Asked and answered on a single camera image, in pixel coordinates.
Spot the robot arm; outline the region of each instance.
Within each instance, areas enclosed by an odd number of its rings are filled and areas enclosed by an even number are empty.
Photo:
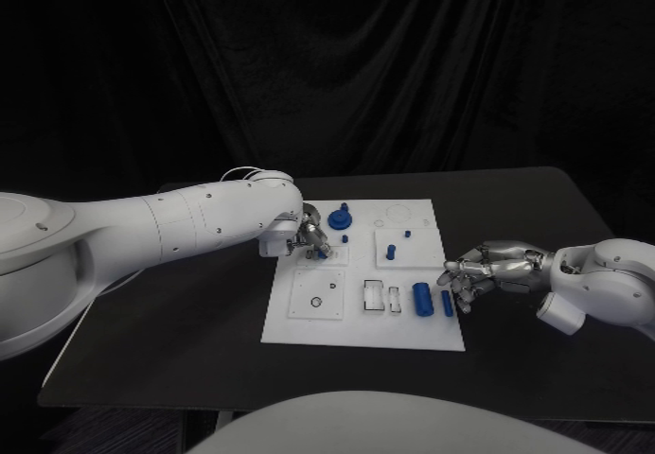
[[[252,238],[261,256],[307,244],[330,254],[311,208],[269,171],[113,201],[0,193],[0,358],[46,341],[134,271]]]
[[[655,340],[655,247],[627,239],[549,253],[515,241],[487,241],[457,261],[444,262],[438,284],[451,283],[460,310],[499,287],[549,289],[538,317],[566,334],[585,316],[631,326]]]

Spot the blue object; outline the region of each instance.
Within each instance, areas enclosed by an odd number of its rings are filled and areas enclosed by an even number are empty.
[[[333,211],[327,217],[327,224],[334,230],[346,229],[351,224],[351,216],[347,213],[346,203],[340,204],[340,210]]]
[[[442,312],[445,317],[452,316],[452,305],[450,304],[450,293],[447,290],[441,290],[441,302],[442,302]]]
[[[390,244],[386,247],[386,259],[392,260],[395,258],[395,246]]]
[[[434,314],[432,297],[429,296],[429,286],[424,282],[412,285],[415,315],[429,317]]]

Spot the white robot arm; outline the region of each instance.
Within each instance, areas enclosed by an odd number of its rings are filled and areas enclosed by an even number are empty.
[[[539,319],[571,335],[590,315],[636,328],[655,340],[655,247],[629,239],[548,253],[515,241],[487,241],[445,261],[440,284],[451,282],[458,307],[494,287],[513,292],[551,289]]]
[[[252,238],[259,255],[330,248],[291,177],[199,184],[113,201],[0,193],[0,359],[37,346],[134,271]]]

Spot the dark floor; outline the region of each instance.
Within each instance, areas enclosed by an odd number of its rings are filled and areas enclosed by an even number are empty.
[[[181,412],[80,409],[40,440],[51,454],[175,454]],[[611,454],[655,452],[655,428],[539,421],[543,428]]]

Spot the black curtain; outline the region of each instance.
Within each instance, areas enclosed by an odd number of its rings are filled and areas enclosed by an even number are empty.
[[[558,166],[617,235],[655,242],[652,2],[5,9],[0,190],[124,197],[239,165]]]

